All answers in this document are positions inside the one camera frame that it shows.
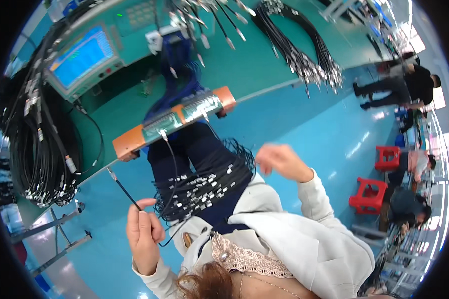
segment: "factory floor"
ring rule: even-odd
[[[352,91],[354,81],[360,84],[377,79],[371,68],[359,67],[344,72],[344,85],[339,94],[322,87],[285,87],[246,100],[224,119],[215,117],[211,125],[220,137],[234,137],[253,152],[266,142],[290,144],[298,155],[314,168],[322,179],[335,215],[350,227],[361,221],[347,204],[357,190],[356,179],[379,177],[373,166],[376,145],[394,144],[397,128],[395,107],[363,111]],[[114,172],[135,199],[153,197],[153,174],[145,155],[129,163],[118,163]],[[273,173],[266,182],[276,189],[282,206],[292,213],[300,212],[300,201],[294,182]],[[131,270],[132,256],[125,235],[126,214],[131,202],[111,179],[108,172],[99,173],[80,188],[76,197],[86,205],[82,214],[63,227],[71,241],[82,238],[85,230],[93,239],[81,244],[53,264],[44,273],[59,298],[116,299],[155,298]],[[69,213],[74,205],[55,208],[57,215]],[[39,221],[49,221],[45,214]],[[31,263],[43,263],[55,253],[54,230],[26,240]],[[59,235],[58,244],[65,241]],[[160,248],[166,264],[178,272],[181,255],[173,243]]]

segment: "control panel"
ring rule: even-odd
[[[159,25],[165,27],[168,14],[162,1],[157,2]],[[54,42],[46,60],[45,80],[63,98],[74,102],[117,70],[150,55],[145,35],[156,30],[154,5],[153,0],[95,4]]]

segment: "shoe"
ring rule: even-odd
[[[361,95],[361,93],[359,92],[358,83],[354,82],[352,84],[352,88],[354,89],[354,94],[356,95],[356,97],[359,97]]]
[[[361,108],[366,111],[371,108],[371,104],[369,102],[361,104]]]

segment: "woman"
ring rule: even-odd
[[[424,197],[412,190],[389,185],[383,197],[379,230],[387,231],[389,223],[400,227],[405,234],[409,227],[419,227],[431,217],[432,209]]]
[[[226,167],[236,160],[203,123],[181,129],[170,143],[179,176],[190,173],[188,158],[195,167],[211,152],[227,157]],[[163,140],[150,145],[156,181],[173,181],[172,159]],[[160,257],[157,244],[165,231],[157,216],[132,205],[126,232],[133,271],[159,298],[354,298],[374,269],[374,256],[334,217],[316,172],[286,145],[264,145],[256,164],[265,175],[277,171],[297,182],[302,216],[283,211],[276,191],[260,175],[250,176],[218,204],[172,226],[170,236],[178,230],[173,241],[188,271],[178,277]],[[167,188],[160,192],[168,198]],[[155,202],[137,204],[145,208]]]
[[[401,185],[406,172],[413,175],[414,182],[421,182],[421,175],[425,171],[434,170],[436,167],[436,157],[426,151],[417,150],[403,152],[399,157],[399,168],[391,173],[386,173],[386,179],[392,185]]]

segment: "brown hair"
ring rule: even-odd
[[[234,299],[233,279],[219,263],[206,263],[200,272],[200,275],[185,272],[176,280],[178,291],[183,294],[184,298]]]

